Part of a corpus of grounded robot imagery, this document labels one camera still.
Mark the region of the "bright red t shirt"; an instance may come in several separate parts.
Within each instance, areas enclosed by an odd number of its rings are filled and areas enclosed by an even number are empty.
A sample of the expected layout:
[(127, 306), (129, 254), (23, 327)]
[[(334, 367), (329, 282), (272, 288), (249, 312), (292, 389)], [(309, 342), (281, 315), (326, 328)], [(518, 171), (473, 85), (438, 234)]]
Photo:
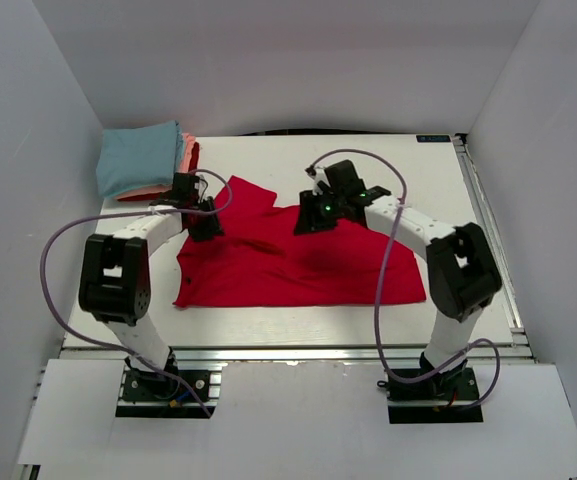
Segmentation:
[(224, 235), (187, 239), (177, 255), (181, 282), (174, 302), (188, 307), (371, 305), (380, 268), (382, 303), (426, 299), (413, 252), (342, 220), (332, 231), (296, 236), (299, 208), (278, 207), (276, 193), (233, 176), (216, 197)]

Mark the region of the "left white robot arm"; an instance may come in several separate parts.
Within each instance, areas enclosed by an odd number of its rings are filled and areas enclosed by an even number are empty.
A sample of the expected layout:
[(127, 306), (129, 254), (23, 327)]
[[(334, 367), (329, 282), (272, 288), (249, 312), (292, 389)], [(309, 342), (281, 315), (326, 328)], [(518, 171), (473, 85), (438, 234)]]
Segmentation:
[(179, 387), (171, 368), (172, 350), (148, 314), (152, 300), (150, 257), (186, 232), (196, 242), (224, 234), (215, 199), (205, 194), (204, 169), (174, 175), (171, 189), (144, 213), (111, 234), (93, 234), (85, 243), (79, 306), (104, 324), (128, 354), (128, 366), (147, 372), (145, 387), (167, 399)]

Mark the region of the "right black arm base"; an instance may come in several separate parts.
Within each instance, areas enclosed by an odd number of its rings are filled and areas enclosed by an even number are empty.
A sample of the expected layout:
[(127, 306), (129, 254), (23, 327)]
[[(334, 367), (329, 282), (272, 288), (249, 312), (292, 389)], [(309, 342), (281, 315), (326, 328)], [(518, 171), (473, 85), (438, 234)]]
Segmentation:
[(461, 366), (418, 383), (377, 382), (386, 394), (391, 425), (467, 424), (484, 421), (474, 370)]

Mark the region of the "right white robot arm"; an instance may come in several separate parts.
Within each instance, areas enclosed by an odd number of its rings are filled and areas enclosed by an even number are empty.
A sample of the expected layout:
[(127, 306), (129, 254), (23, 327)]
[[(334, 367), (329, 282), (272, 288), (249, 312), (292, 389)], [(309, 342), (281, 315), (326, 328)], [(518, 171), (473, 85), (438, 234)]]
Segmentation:
[(388, 250), (401, 244), (425, 261), (436, 316), (420, 373), (387, 374), (403, 384), (419, 383), (431, 398), (445, 397), (456, 385), (454, 372), (464, 368), (476, 344), (471, 336), (477, 320), (502, 287), (483, 229), (475, 223), (452, 226), (409, 206), (404, 194), (367, 187), (349, 160), (328, 167), (312, 164), (306, 173), (313, 185), (299, 195), (295, 234), (330, 231), (348, 220), (386, 236)]

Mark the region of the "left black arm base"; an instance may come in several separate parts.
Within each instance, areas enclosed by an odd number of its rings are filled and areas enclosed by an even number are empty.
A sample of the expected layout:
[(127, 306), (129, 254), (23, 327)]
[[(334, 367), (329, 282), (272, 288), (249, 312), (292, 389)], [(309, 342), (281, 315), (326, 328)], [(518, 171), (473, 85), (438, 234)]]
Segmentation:
[(218, 397), (216, 371), (181, 369), (173, 365), (173, 374), (188, 386), (154, 372), (124, 367), (115, 409), (117, 418), (133, 419), (207, 419), (198, 402), (213, 413)]

